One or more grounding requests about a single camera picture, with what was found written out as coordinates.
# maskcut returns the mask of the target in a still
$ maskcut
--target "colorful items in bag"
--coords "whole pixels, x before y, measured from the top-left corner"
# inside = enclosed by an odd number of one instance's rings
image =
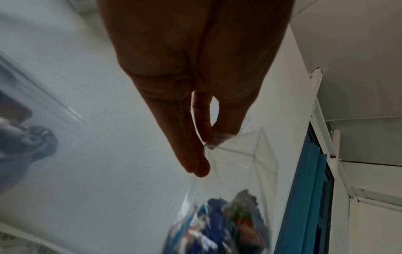
[[[210,199],[174,225],[162,254],[260,254],[268,232],[257,198],[241,191],[231,203]]]

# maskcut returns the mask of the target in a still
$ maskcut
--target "finger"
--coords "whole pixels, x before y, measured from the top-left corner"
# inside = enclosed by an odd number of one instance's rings
[[[202,141],[206,142],[211,131],[211,117],[209,105],[212,95],[209,92],[194,92],[193,112],[196,127]]]
[[[198,177],[204,177],[208,175],[210,166],[204,156],[204,146],[197,136],[193,117],[191,116],[191,95],[187,96],[183,101],[183,117],[187,133],[191,137],[191,142],[198,157],[198,169],[194,174]]]
[[[182,102],[148,98],[145,102],[184,169],[189,173],[197,171],[198,157],[182,121]]]
[[[211,133],[223,133],[237,135],[242,127],[246,113],[256,100],[259,89],[249,96],[234,103],[219,102],[219,114],[216,123],[211,128]],[[218,146],[224,139],[222,136],[209,135],[207,144],[211,147]]]

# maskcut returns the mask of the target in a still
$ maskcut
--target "ceiling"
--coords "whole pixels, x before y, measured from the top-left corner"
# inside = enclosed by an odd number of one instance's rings
[[[307,71],[324,73],[318,98],[343,160],[402,166],[401,11],[400,0],[296,0],[291,27]]]

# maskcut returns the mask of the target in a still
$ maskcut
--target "blue door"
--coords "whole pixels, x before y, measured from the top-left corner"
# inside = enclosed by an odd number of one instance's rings
[[[308,132],[293,185],[275,254],[325,254],[329,240],[333,177],[327,156]]]

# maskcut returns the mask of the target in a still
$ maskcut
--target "hand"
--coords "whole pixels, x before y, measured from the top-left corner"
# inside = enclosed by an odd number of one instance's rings
[[[288,25],[294,0],[98,0],[120,66],[166,135],[177,159],[209,172],[203,141],[237,134]],[[219,101],[214,126],[212,97]]]

